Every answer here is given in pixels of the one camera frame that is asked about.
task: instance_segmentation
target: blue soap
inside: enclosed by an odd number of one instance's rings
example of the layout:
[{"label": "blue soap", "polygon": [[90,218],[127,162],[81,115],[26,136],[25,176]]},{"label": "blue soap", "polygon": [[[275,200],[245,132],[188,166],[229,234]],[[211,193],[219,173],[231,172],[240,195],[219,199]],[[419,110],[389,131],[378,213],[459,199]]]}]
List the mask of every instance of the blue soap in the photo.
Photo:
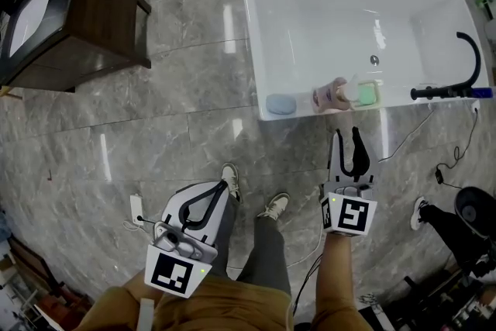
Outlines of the blue soap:
[{"label": "blue soap", "polygon": [[265,100],[265,106],[275,115],[290,115],[296,111],[296,100],[287,94],[270,94]]}]

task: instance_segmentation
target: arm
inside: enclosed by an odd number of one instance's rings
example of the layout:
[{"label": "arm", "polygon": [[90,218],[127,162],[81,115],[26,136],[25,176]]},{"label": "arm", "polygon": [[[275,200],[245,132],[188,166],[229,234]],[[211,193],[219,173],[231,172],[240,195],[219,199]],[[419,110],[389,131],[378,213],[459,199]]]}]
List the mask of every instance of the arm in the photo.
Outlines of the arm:
[{"label": "arm", "polygon": [[144,281],[145,270],[139,272],[122,287],[111,287],[95,302],[75,331],[94,331],[107,327],[136,329],[140,316],[141,298],[153,299],[155,305],[163,292]]},{"label": "arm", "polygon": [[317,276],[316,330],[368,331],[371,328],[355,308],[351,268],[351,239],[329,233]]}]

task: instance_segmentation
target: shoe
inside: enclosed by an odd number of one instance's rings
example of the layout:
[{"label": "shoe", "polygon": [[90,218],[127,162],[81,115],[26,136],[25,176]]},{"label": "shoe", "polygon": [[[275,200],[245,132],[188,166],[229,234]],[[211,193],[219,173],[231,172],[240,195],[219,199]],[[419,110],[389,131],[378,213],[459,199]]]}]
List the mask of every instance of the shoe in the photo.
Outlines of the shoe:
[{"label": "shoe", "polygon": [[279,215],[286,209],[288,205],[289,195],[288,193],[279,193],[275,195],[272,200],[270,200],[269,205],[265,206],[265,211],[257,215],[257,218],[262,218],[264,216],[271,217],[274,221],[277,221]]},{"label": "shoe", "polygon": [[229,193],[241,203],[241,193],[239,193],[239,174],[238,169],[233,163],[225,163],[222,166],[222,179],[227,182]]},{"label": "shoe", "polygon": [[429,202],[427,202],[427,200],[424,199],[424,196],[419,197],[415,202],[415,207],[413,208],[413,214],[412,217],[410,218],[410,227],[413,230],[419,230],[420,225],[423,224],[423,221],[420,218],[420,209],[422,207],[425,207],[426,205],[429,205]]}]

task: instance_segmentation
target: black faucet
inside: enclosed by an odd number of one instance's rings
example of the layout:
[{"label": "black faucet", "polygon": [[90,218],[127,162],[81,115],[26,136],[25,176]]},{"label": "black faucet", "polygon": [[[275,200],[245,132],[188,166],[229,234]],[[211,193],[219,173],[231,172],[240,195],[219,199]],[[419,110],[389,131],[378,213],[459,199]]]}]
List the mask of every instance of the black faucet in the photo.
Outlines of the black faucet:
[{"label": "black faucet", "polygon": [[458,84],[452,84],[446,87],[440,88],[430,88],[427,87],[425,90],[417,90],[413,88],[410,91],[410,96],[412,99],[417,98],[428,98],[432,99],[432,97],[440,97],[440,98],[453,98],[453,97],[471,97],[472,96],[472,85],[476,82],[479,77],[479,73],[481,72],[481,52],[477,48],[477,44],[475,44],[474,39],[468,36],[463,32],[456,32],[456,37],[458,39],[466,40],[474,50],[475,53],[475,69],[472,73],[472,76],[467,81]]}]

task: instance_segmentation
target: bathtub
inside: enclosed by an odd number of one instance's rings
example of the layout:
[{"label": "bathtub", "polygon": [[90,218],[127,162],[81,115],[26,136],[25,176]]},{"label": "bathtub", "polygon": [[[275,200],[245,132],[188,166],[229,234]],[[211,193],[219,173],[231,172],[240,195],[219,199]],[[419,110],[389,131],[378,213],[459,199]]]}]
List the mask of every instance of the bathtub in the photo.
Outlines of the bathtub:
[{"label": "bathtub", "polygon": [[[411,89],[460,83],[474,71],[474,51],[456,32],[471,36],[481,48],[465,0],[244,2],[263,120],[314,115],[312,89],[354,74],[377,82],[378,107],[429,102],[413,100]],[[487,86],[482,56],[474,87]],[[268,112],[270,94],[294,97],[296,112]]]}]

